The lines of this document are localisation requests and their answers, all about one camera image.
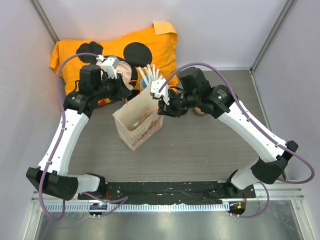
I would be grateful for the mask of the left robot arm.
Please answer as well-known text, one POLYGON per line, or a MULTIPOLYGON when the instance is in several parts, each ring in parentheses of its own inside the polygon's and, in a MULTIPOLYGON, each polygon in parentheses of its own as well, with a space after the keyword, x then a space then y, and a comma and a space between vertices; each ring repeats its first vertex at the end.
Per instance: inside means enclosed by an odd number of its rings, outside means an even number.
POLYGON ((78 91, 64 99, 63 115, 47 153, 26 177, 42 193, 69 201, 75 195, 89 192, 100 200, 107 192, 103 176, 87 173, 69 175, 69 163, 78 138, 99 101, 122 101, 131 95, 122 75, 112 65, 85 65, 79 71, 78 91))

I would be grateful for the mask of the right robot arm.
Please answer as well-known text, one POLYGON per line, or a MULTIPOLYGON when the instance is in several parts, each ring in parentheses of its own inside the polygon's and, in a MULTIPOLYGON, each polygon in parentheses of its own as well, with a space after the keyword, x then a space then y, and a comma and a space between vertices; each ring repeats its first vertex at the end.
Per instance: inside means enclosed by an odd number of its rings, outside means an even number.
POLYGON ((286 142, 269 131, 232 96, 225 85, 211 86, 201 69, 194 66, 178 74, 181 88, 168 86, 163 78, 151 84, 150 94, 158 100, 158 115, 178 118, 188 109, 199 108, 203 113, 233 129, 258 154, 258 159, 235 170, 225 182, 225 192, 236 198, 250 185, 273 184, 284 172, 298 144, 286 142))

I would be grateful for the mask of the brown pulp cup carrier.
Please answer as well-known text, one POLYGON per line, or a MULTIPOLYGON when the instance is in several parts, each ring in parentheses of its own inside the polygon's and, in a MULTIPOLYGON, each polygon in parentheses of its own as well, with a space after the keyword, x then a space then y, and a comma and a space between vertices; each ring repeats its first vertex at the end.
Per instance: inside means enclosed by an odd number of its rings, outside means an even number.
POLYGON ((153 113, 155 112, 155 110, 148 110, 146 112, 144 112, 141 116, 141 118, 135 122, 133 125, 129 126, 127 129, 132 132, 134 130, 136 130, 148 117, 150 117, 153 113))

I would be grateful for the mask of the paper takeout bag orange handles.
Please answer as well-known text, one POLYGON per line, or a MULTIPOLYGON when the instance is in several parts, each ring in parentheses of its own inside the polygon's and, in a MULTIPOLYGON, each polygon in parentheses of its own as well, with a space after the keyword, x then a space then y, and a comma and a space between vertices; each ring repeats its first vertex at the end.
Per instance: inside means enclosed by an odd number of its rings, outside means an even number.
POLYGON ((112 114, 120 139, 123 140, 132 151, 135 151, 163 126, 164 117, 158 115, 157 112, 158 101, 152 98, 150 95, 150 86, 148 86, 112 114), (129 131, 128 127, 136 123, 143 113, 149 110, 155 110, 155 112, 137 129, 129 131))

